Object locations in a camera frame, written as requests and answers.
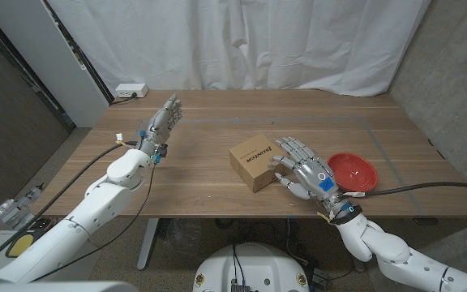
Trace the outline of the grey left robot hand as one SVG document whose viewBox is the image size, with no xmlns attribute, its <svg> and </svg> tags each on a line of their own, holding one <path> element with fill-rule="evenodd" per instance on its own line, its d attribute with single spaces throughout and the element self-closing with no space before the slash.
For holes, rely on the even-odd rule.
<svg viewBox="0 0 467 292">
<path fill-rule="evenodd" d="M 140 139 L 137 149 L 148 152 L 147 148 L 155 148 L 164 144 L 170 132 L 182 117 L 182 103 L 176 93 L 149 119 L 145 135 Z"/>
</svg>

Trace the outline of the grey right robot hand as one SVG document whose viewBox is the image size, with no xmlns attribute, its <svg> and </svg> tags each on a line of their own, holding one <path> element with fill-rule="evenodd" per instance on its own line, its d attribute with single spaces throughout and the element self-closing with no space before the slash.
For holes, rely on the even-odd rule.
<svg viewBox="0 0 467 292">
<path fill-rule="evenodd" d="M 292 194 L 303 200 L 316 197 L 324 201 L 341 193 L 334 171 L 304 143 L 288 136 L 276 140 L 276 144 L 287 154 L 287 157 L 273 156 L 272 161 L 292 170 L 298 182 L 292 182 L 278 172 L 275 176 Z"/>
</svg>

